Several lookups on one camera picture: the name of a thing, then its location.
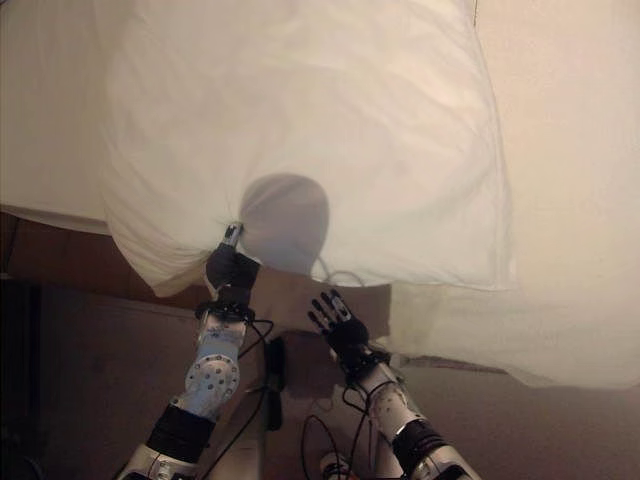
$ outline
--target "silver metal arm segment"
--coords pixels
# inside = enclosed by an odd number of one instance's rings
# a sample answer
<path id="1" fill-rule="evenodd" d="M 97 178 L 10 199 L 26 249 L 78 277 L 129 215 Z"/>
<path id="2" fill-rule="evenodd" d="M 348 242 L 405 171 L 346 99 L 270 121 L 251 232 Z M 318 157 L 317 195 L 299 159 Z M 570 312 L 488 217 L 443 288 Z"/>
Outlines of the silver metal arm segment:
<path id="1" fill-rule="evenodd" d="M 136 449 L 119 479 L 196 478 L 198 459 L 220 408 L 240 383 L 238 351 L 252 313 L 233 306 L 203 312 L 198 351 L 185 378 L 185 391 L 171 400 L 149 440 Z"/>
<path id="2" fill-rule="evenodd" d="M 197 312 L 202 325 L 196 358 L 185 378 L 185 391 L 174 397 L 151 436 L 117 476 L 124 480 L 195 480 L 197 464 L 218 419 L 220 407 L 240 383 L 238 350 L 259 265 L 237 254 L 242 225 L 231 224 L 207 261 L 205 280 L 216 298 Z"/>
<path id="3" fill-rule="evenodd" d="M 310 320 L 320 329 L 347 383 L 367 399 L 367 413 L 392 446 L 411 480 L 480 480 L 462 456 L 418 411 L 398 376 L 389 368 L 388 353 L 369 346 L 369 332 L 337 291 L 321 295 L 326 308 L 314 300 Z"/>

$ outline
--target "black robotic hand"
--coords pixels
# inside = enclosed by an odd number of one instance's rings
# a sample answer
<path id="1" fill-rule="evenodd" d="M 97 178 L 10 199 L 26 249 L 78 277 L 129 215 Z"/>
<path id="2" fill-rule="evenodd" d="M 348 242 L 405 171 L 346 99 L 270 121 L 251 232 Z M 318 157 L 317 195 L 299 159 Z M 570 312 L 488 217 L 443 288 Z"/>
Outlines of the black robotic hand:
<path id="1" fill-rule="evenodd" d="M 309 311 L 307 315 L 338 356 L 347 383 L 358 382 L 378 363 L 389 362 L 387 352 L 369 346 L 367 327 L 356 318 L 336 290 L 331 290 L 329 294 L 322 292 L 320 298 L 329 312 L 314 299 L 311 304 L 317 313 Z"/>
<path id="2" fill-rule="evenodd" d="M 246 306 L 249 305 L 260 264 L 236 252 L 241 233 L 241 223 L 227 227 L 224 239 L 207 260 L 205 279 L 209 288 L 218 293 L 218 301 Z"/>

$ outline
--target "brown floor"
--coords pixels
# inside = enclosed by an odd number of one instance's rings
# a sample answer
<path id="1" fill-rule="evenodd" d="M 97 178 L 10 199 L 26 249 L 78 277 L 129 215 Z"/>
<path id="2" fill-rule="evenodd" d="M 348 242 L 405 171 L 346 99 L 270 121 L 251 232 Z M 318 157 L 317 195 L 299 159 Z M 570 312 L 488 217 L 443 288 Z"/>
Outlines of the brown floor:
<path id="1" fill-rule="evenodd" d="M 146 439 L 167 399 L 180 391 L 194 354 L 196 323 L 186 310 L 54 288 L 45 288 L 43 296 L 47 478 L 110 478 Z M 361 302 L 352 302 L 359 309 Z M 279 321 L 306 302 L 273 304 Z M 303 478 L 298 451 L 307 413 L 327 420 L 343 451 L 358 420 L 336 395 L 333 410 L 321 410 L 330 406 L 324 397 L 340 376 L 324 360 L 320 338 L 289 335 L 286 342 L 290 385 L 283 394 L 283 428 L 267 438 L 270 480 Z M 252 359 L 241 369 L 245 382 L 256 376 Z M 506 375 L 424 367 L 403 373 L 418 406 L 486 479 L 636 478 L 640 471 L 640 388 L 536 390 Z M 318 429 L 311 433 L 315 473 L 328 444 Z M 363 433 L 359 470 L 367 464 L 366 428 Z"/>

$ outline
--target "white pillow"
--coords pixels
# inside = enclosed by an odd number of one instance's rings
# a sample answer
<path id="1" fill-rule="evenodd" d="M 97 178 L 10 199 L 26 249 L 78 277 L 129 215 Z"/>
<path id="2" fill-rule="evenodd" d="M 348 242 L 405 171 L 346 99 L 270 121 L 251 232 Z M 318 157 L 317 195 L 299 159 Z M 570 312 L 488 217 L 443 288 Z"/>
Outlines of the white pillow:
<path id="1" fill-rule="evenodd" d="M 319 280 L 509 284 L 464 0 L 137 0 L 107 87 L 107 219 L 158 295 L 238 219 L 249 255 Z"/>

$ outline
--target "black joint cover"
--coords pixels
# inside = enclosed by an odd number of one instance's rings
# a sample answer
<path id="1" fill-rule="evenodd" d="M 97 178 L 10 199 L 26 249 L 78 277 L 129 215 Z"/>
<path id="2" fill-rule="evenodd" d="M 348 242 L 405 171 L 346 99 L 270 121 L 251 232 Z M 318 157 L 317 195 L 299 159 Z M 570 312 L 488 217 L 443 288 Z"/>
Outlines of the black joint cover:
<path id="1" fill-rule="evenodd" d="M 169 405 L 156 422 L 147 446 L 182 462 L 198 463 L 215 423 Z"/>
<path id="2" fill-rule="evenodd" d="M 440 434 L 422 418 L 407 423 L 392 443 L 393 453 L 408 476 L 424 457 L 445 445 Z"/>

